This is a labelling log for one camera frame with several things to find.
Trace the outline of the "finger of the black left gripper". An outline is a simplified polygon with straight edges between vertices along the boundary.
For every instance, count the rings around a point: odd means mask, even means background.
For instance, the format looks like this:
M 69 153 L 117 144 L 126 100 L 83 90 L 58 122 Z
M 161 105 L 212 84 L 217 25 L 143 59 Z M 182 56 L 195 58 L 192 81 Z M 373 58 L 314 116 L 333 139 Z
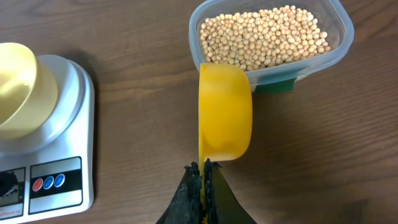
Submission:
M 1 172 L 0 197 L 3 197 L 18 188 L 18 179 L 13 172 Z

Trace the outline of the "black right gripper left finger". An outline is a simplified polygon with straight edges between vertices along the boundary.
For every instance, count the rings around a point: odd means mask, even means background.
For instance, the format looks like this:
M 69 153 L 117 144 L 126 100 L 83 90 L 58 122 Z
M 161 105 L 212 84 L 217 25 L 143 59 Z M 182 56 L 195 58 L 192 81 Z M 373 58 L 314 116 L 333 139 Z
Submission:
M 177 190 L 156 224 L 200 224 L 203 220 L 201 176 L 198 164 L 185 166 L 185 173 Z

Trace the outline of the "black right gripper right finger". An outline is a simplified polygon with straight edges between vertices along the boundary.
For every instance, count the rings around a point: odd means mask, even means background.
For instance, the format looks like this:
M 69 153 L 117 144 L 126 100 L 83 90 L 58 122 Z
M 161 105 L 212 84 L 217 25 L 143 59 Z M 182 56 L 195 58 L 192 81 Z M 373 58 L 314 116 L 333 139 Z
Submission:
M 205 207 L 208 224 L 256 224 L 234 196 L 220 169 L 217 162 L 209 159 L 205 162 Z

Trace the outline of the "yellow measuring scoop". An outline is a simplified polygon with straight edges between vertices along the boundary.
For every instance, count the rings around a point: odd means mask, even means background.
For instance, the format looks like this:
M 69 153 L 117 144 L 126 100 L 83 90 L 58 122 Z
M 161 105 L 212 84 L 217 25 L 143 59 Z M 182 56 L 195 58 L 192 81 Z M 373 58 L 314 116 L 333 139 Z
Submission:
M 205 207 L 205 162 L 241 157 L 252 133 L 249 80 L 235 65 L 202 63 L 198 91 L 198 155 Z

